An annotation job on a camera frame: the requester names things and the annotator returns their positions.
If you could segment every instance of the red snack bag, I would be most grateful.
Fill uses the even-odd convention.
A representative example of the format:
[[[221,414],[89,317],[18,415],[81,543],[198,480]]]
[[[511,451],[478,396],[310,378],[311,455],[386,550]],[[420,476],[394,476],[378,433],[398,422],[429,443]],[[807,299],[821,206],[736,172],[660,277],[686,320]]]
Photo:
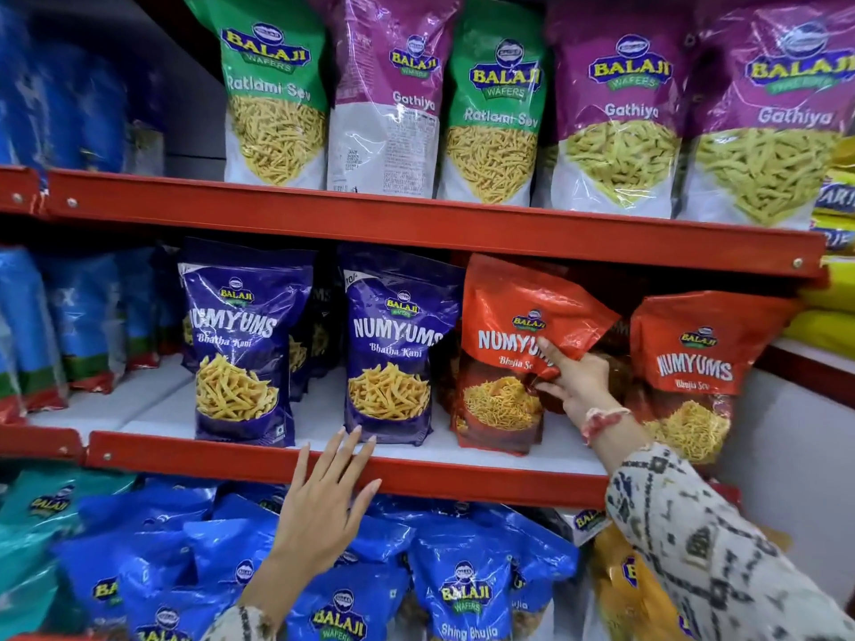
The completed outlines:
[[[558,375],[540,353],[537,337],[546,337],[578,360],[616,320],[617,314],[579,285],[472,255],[452,415],[460,444],[527,454],[543,420],[532,383]]]
[[[649,296],[630,326],[638,382],[627,407],[657,441],[712,463],[730,431],[733,397],[799,303],[732,292]]]

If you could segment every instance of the white patterned sleeve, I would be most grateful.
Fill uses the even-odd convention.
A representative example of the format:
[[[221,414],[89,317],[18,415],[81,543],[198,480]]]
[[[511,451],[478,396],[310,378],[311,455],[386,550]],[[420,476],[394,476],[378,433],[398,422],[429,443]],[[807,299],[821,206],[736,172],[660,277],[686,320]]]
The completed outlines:
[[[666,445],[611,477],[609,516],[703,641],[855,639],[855,624]]]
[[[275,634],[261,609],[235,605],[216,618],[202,641],[273,641]]]

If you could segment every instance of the purple snack bag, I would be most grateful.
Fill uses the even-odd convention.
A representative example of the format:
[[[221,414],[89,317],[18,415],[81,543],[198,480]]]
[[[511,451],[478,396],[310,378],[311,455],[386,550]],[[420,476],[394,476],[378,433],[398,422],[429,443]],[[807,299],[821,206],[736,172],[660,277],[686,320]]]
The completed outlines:
[[[341,243],[347,297],[345,427],[421,445],[431,432],[428,349],[460,316],[465,270],[387,247]]]
[[[693,109],[680,217],[808,229],[855,109],[855,2],[737,1],[699,14],[724,85]]]
[[[559,142],[554,208],[671,217],[689,27],[680,4],[549,3]]]
[[[329,191],[431,197],[445,61],[463,0],[338,0]]]
[[[215,262],[201,243],[179,263],[198,360],[196,438],[294,445],[288,330],[309,297],[315,252],[232,246]]]

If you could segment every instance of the red bracelet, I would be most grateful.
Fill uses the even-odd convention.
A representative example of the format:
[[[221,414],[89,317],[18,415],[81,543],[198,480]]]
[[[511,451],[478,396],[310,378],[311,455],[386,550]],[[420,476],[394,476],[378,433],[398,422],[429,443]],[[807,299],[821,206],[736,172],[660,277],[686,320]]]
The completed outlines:
[[[598,437],[606,427],[617,425],[628,414],[630,411],[625,408],[610,409],[607,412],[602,409],[588,409],[585,424],[580,429],[585,445],[590,448],[591,441]]]

